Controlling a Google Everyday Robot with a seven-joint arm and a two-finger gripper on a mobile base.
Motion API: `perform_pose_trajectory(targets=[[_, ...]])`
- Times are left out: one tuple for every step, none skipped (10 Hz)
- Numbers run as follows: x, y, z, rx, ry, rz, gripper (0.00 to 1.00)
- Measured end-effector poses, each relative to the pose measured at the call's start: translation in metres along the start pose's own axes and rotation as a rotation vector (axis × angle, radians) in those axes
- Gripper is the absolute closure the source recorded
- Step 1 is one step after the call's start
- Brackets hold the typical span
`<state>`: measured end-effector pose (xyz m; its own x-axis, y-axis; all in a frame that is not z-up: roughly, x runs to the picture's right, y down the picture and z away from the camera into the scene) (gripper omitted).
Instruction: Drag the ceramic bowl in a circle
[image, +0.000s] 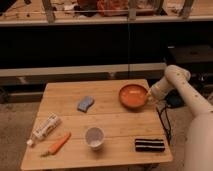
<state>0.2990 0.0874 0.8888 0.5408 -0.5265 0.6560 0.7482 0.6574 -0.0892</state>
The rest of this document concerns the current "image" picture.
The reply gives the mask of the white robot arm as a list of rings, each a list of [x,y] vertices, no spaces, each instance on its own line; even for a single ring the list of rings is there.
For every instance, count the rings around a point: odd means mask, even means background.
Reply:
[[[213,171],[213,104],[190,85],[190,77],[188,70],[168,65],[148,94],[162,100],[173,89],[179,92],[194,116],[187,132],[183,171]]]

